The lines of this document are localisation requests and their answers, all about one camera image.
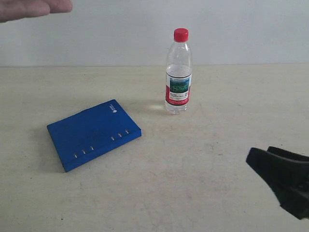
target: white table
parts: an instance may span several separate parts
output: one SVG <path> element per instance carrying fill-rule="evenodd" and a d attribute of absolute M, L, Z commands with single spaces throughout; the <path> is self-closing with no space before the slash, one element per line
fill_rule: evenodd
<path fill-rule="evenodd" d="M 0 68 L 0 231 L 304 232 L 245 163 L 309 154 L 309 65 L 195 67 L 189 110 L 164 67 Z M 64 173 L 46 125 L 117 99 L 143 136 Z"/>

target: clear plastic bottle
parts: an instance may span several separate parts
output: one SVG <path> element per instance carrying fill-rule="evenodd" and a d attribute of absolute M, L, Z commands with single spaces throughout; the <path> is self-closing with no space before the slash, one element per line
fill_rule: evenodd
<path fill-rule="evenodd" d="M 187 29 L 176 29 L 167 58 L 165 108 L 174 115 L 187 109 L 190 97 L 192 54 L 188 38 Z"/>

